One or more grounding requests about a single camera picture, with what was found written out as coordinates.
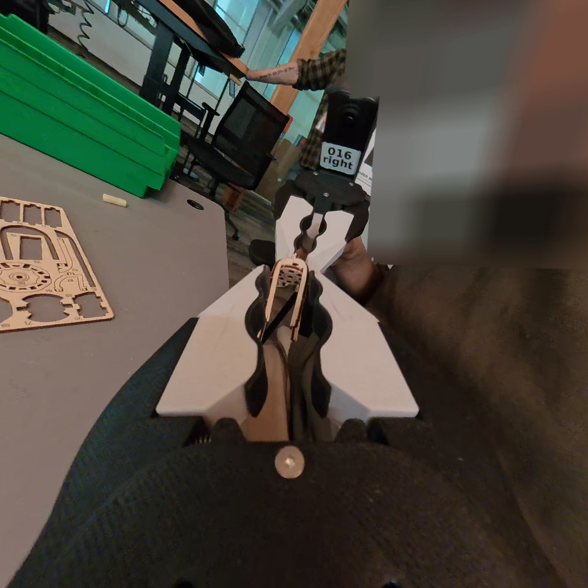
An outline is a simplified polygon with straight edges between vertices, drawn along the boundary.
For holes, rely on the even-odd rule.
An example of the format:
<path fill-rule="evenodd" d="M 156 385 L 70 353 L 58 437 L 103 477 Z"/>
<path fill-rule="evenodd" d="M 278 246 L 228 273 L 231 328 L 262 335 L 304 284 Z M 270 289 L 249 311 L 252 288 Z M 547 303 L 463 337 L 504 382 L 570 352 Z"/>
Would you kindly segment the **grey desk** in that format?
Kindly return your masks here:
<path fill-rule="evenodd" d="M 128 206 L 105 203 L 103 194 Z M 1 334 L 5 587 L 104 408 L 229 279 L 223 213 L 175 182 L 142 200 L 1 136 L 1 196 L 65 210 L 115 313 L 109 321 Z"/>

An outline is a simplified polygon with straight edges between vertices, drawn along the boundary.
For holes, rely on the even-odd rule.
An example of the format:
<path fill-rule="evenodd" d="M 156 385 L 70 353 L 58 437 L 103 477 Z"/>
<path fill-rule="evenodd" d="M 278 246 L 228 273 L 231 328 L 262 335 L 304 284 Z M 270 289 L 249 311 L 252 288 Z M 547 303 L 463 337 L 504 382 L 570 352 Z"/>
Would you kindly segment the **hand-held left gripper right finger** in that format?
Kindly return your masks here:
<path fill-rule="evenodd" d="M 310 331 L 289 344 L 292 435 L 334 435 L 348 420 L 417 416 L 415 398 L 370 312 L 311 272 L 303 313 Z"/>

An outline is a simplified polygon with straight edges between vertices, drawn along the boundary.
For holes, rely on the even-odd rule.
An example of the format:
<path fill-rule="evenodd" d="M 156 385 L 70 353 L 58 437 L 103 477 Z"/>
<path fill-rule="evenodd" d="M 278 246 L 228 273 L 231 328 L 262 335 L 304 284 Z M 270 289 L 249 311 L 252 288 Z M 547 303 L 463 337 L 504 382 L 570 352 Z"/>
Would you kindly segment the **wooden arch part with gear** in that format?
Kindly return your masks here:
<path fill-rule="evenodd" d="M 284 286 L 292 286 L 294 288 L 293 293 L 296 293 L 295 304 L 291 309 L 292 315 L 289 327 L 290 340 L 292 342 L 297 340 L 305 305 L 308 278 L 309 270 L 306 262 L 297 255 L 290 259 L 276 261 L 270 274 L 269 294 L 266 297 L 264 308 L 265 323 L 258 333 L 260 342 L 265 327 L 271 322 L 270 318 L 276 299 L 276 290 Z"/>

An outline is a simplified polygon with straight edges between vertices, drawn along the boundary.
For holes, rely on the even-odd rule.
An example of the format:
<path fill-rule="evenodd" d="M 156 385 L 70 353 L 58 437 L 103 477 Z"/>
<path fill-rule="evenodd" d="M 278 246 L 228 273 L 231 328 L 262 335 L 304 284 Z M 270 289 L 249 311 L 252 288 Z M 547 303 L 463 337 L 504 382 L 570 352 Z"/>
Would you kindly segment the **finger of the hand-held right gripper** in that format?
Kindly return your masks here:
<path fill-rule="evenodd" d="M 317 232 L 312 249 L 306 256 L 306 266 L 310 272 L 324 273 L 341 256 L 348 243 L 346 236 L 352 220 L 353 215 L 343 210 L 324 214 L 321 222 L 325 228 Z"/>
<path fill-rule="evenodd" d="M 296 254 L 305 262 L 318 235 L 318 217 L 313 205 L 304 198 L 290 196 L 280 218 L 275 223 L 275 258 L 293 258 Z"/>

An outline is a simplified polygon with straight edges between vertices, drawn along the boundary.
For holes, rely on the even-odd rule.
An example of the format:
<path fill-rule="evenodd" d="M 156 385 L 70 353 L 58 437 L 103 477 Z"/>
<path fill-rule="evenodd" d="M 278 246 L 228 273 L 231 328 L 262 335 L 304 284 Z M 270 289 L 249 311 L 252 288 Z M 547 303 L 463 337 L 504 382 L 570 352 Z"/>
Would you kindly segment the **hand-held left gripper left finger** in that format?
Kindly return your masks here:
<path fill-rule="evenodd" d="M 268 396 L 258 417 L 247 408 L 244 386 L 258 363 L 258 346 L 246 329 L 246 312 L 257 300 L 259 266 L 199 316 L 172 376 L 156 406 L 159 416 L 201 416 L 212 427 L 230 417 L 244 432 L 276 431 L 276 345 L 263 347 Z"/>

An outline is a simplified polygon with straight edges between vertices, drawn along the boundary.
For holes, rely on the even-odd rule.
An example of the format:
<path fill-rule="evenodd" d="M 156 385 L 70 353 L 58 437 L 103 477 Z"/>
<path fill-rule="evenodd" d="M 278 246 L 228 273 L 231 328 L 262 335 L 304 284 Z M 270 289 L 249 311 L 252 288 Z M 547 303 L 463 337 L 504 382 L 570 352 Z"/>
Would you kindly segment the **black standing desk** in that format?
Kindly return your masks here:
<path fill-rule="evenodd" d="M 155 106 L 163 96 L 162 109 L 166 114 L 171 114 L 177 102 L 189 58 L 227 77 L 241 79 L 248 73 L 240 60 L 245 48 L 208 2 L 136 1 L 136 4 L 156 21 L 155 41 L 140 96 Z M 180 57 L 171 82 L 165 83 L 165 68 L 174 43 L 180 46 Z"/>

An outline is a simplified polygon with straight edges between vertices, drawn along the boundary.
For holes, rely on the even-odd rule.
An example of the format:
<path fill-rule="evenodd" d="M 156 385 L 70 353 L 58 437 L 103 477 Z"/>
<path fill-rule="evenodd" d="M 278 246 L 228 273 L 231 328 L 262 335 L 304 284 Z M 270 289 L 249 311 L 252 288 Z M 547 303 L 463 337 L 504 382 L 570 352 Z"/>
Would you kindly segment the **wooden puzzle sheet with gear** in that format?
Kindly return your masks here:
<path fill-rule="evenodd" d="M 65 211 L 1 197 L 1 332 L 114 318 Z"/>

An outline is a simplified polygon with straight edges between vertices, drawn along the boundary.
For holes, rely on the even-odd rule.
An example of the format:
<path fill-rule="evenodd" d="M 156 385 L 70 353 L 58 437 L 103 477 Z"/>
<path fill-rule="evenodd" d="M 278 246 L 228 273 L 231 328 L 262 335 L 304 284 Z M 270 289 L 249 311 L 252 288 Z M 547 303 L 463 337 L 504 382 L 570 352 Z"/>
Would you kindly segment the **wooden beam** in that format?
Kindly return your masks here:
<path fill-rule="evenodd" d="M 300 59 L 315 59 L 319 56 L 335 22 L 347 4 L 347 1 L 317 1 L 293 51 L 291 65 L 297 65 Z M 273 92 L 270 103 L 288 115 L 297 94 L 298 91 L 292 87 L 279 85 Z"/>

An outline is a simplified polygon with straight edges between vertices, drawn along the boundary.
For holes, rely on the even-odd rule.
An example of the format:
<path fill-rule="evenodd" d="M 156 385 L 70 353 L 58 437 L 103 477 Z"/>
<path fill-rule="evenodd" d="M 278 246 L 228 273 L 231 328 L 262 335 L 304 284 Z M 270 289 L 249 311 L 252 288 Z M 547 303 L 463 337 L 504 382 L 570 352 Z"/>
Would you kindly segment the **stack of green plastic bins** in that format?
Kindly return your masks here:
<path fill-rule="evenodd" d="M 144 198 L 180 123 L 15 15 L 1 15 L 1 135 Z"/>

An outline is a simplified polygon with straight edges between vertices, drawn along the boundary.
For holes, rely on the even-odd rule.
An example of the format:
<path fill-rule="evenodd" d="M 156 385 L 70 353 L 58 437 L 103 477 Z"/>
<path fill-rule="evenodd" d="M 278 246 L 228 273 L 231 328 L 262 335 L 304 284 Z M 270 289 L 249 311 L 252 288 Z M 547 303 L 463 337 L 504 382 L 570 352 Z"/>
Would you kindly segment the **person's right hand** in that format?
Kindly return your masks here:
<path fill-rule="evenodd" d="M 339 287 L 365 306 L 383 281 L 384 271 L 368 255 L 362 237 L 347 243 L 332 269 Z"/>

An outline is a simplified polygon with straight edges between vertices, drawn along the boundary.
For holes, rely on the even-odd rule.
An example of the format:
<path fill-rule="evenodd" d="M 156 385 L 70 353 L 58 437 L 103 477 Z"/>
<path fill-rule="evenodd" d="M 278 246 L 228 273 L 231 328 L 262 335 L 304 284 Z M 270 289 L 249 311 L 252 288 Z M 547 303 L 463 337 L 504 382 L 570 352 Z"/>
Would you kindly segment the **cardboard box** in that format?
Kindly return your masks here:
<path fill-rule="evenodd" d="M 291 143 L 286 138 L 280 139 L 272 152 L 274 159 L 270 162 L 257 187 L 254 188 L 254 192 L 267 201 L 273 202 L 275 193 L 284 183 L 290 168 L 297 163 L 300 153 L 301 148 L 298 145 Z"/>

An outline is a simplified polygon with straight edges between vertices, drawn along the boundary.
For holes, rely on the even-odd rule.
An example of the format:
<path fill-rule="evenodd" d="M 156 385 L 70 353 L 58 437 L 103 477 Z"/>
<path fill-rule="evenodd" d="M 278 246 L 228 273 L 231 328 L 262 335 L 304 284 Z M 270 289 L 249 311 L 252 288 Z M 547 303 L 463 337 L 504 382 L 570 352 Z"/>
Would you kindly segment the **black mesh office chair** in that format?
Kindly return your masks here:
<path fill-rule="evenodd" d="M 176 176 L 190 176 L 194 167 L 209 173 L 206 190 L 197 190 L 212 202 L 219 185 L 253 190 L 274 160 L 272 151 L 286 128 L 289 116 L 274 107 L 248 82 L 224 113 L 210 142 L 206 140 L 216 110 L 203 104 L 206 117 L 195 136 L 182 131 L 180 144 L 192 162 Z"/>

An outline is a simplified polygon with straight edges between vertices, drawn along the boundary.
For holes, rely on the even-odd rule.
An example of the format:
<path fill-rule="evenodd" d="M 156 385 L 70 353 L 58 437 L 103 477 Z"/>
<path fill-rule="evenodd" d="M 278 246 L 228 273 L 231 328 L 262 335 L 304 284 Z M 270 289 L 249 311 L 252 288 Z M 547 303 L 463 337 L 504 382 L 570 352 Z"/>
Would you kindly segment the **black rubber band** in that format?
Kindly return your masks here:
<path fill-rule="evenodd" d="M 283 319 L 288 315 L 288 313 L 290 312 L 290 310 L 294 306 L 295 300 L 296 300 L 296 293 L 293 293 L 292 296 L 283 305 L 281 310 L 274 317 L 274 319 L 265 327 L 264 333 L 261 338 L 262 343 L 265 343 L 268 340 L 268 338 L 275 332 L 276 328 L 281 324 Z"/>

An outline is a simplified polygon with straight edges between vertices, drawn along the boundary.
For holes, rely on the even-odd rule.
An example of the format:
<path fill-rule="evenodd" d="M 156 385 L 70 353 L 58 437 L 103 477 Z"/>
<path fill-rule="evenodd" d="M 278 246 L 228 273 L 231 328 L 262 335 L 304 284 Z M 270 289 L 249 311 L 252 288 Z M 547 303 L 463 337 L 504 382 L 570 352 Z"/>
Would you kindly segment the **another person's forearm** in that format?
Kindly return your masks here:
<path fill-rule="evenodd" d="M 294 87 L 298 83 L 301 63 L 302 60 L 297 59 L 295 61 L 276 66 L 275 68 L 268 68 L 265 70 L 248 69 L 247 73 L 245 74 L 245 79 L 248 82 Z"/>

